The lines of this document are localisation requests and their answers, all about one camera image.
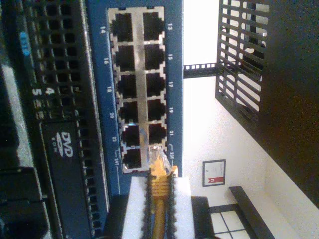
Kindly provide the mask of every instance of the white foam block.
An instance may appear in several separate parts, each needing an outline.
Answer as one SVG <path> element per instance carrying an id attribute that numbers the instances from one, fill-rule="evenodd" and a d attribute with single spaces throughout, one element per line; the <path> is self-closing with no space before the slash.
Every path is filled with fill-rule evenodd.
<path id="1" fill-rule="evenodd" d="M 147 179 L 132 177 L 129 200 L 126 207 L 122 239 L 139 239 L 142 237 L 144 202 L 146 200 Z"/>
<path id="2" fill-rule="evenodd" d="M 195 226 L 191 204 L 190 184 L 188 177 L 175 179 L 175 237 L 177 239 L 194 239 Z"/>

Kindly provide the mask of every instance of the window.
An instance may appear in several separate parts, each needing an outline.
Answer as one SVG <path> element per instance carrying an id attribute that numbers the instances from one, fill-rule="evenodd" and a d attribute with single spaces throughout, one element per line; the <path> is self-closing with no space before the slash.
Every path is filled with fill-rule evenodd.
<path id="1" fill-rule="evenodd" d="M 257 239 L 238 204 L 211 207 L 215 235 L 221 239 Z"/>

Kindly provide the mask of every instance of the blue switch panel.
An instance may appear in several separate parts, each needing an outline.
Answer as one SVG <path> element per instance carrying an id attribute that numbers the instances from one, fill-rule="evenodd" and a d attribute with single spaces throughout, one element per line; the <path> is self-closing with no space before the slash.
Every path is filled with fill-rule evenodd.
<path id="1" fill-rule="evenodd" d="M 109 195 L 163 148 L 182 176 L 182 0 L 88 0 Z"/>

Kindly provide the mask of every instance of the number label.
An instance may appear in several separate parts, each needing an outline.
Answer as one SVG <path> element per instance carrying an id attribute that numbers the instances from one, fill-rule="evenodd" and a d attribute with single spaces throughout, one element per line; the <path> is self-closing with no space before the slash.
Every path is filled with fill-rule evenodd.
<path id="1" fill-rule="evenodd" d="M 105 27 L 104 27 L 104 26 L 101 26 L 101 27 L 100 27 L 100 30 L 101 30 L 101 31 L 100 31 L 101 34 L 106 33 L 106 30 L 105 30 Z"/>
<path id="2" fill-rule="evenodd" d="M 115 163 L 116 166 L 119 166 L 119 165 L 120 165 L 120 164 L 119 164 L 119 159 L 118 159 L 118 158 L 115 158 L 115 159 L 114 159 L 114 163 Z"/>
<path id="3" fill-rule="evenodd" d="M 38 96 L 38 95 L 42 95 L 42 89 L 32 89 L 32 93 L 35 95 L 35 96 Z"/>
<path id="4" fill-rule="evenodd" d="M 51 95 L 51 94 L 54 94 L 54 93 L 55 93 L 55 90 L 54 90 L 53 88 L 51 88 L 51 87 L 48 87 L 48 88 L 46 88 L 45 93 L 46 93 L 47 95 Z"/>

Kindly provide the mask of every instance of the dvd logo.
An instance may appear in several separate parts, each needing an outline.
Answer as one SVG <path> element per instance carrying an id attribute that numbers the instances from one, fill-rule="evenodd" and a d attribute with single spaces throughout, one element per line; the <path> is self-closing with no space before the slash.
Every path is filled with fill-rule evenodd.
<path id="1" fill-rule="evenodd" d="M 70 133 L 56 133 L 56 143 L 61 157 L 63 157 L 64 154 L 69 158 L 73 156 L 73 148 L 71 146 Z"/>

